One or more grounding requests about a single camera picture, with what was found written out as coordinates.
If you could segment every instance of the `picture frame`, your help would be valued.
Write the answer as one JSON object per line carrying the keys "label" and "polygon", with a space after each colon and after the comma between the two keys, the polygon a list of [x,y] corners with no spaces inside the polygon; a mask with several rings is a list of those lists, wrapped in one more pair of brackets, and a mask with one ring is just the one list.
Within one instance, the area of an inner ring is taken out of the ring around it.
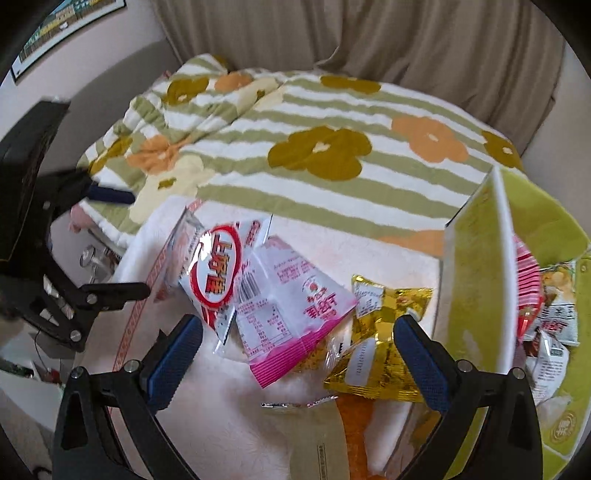
{"label": "picture frame", "polygon": [[125,0],[64,0],[29,38],[10,72],[16,83],[53,47],[92,22],[126,7]]}

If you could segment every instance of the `red snack bag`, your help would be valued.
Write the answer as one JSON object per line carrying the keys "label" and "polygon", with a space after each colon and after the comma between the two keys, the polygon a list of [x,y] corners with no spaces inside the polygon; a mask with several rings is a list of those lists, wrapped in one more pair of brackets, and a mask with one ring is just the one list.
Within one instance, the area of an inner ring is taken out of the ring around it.
{"label": "red snack bag", "polygon": [[517,235],[513,236],[517,249],[517,341],[521,344],[531,322],[538,316],[544,295],[540,266],[530,250]]}

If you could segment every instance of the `blue gripper pad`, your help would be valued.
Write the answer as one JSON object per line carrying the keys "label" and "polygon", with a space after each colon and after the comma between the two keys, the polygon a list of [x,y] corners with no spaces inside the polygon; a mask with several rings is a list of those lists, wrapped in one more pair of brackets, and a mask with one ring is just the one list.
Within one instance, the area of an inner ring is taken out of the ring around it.
{"label": "blue gripper pad", "polygon": [[444,414],[450,407],[449,383],[429,353],[427,347],[429,343],[424,341],[427,339],[428,342],[431,342],[431,340],[422,330],[420,333],[424,335],[424,339],[420,339],[409,322],[415,322],[410,315],[403,315],[396,320],[394,323],[394,344],[407,364],[427,406]]}
{"label": "blue gripper pad", "polygon": [[195,315],[183,316],[168,336],[160,332],[139,378],[152,413],[168,407],[202,341],[203,325]]}

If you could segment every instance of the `green striped blanket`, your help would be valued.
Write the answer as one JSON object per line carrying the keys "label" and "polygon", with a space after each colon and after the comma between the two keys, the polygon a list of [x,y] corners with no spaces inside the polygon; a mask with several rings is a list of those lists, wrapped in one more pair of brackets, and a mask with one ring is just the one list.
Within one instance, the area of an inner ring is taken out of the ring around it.
{"label": "green striped blanket", "polygon": [[438,255],[442,231],[514,146],[460,108],[318,72],[189,60],[134,98],[80,159],[131,207],[82,202],[121,247],[166,197],[263,210]]}

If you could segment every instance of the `yellow snack package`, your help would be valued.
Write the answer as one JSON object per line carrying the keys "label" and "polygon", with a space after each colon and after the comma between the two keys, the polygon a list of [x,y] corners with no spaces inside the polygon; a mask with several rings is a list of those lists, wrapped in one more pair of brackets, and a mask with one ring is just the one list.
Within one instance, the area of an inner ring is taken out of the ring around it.
{"label": "yellow snack package", "polygon": [[394,345],[396,319],[423,318],[432,288],[387,288],[361,275],[353,277],[359,304],[353,315],[352,346],[338,360],[324,387],[366,398],[422,402],[408,367]]}

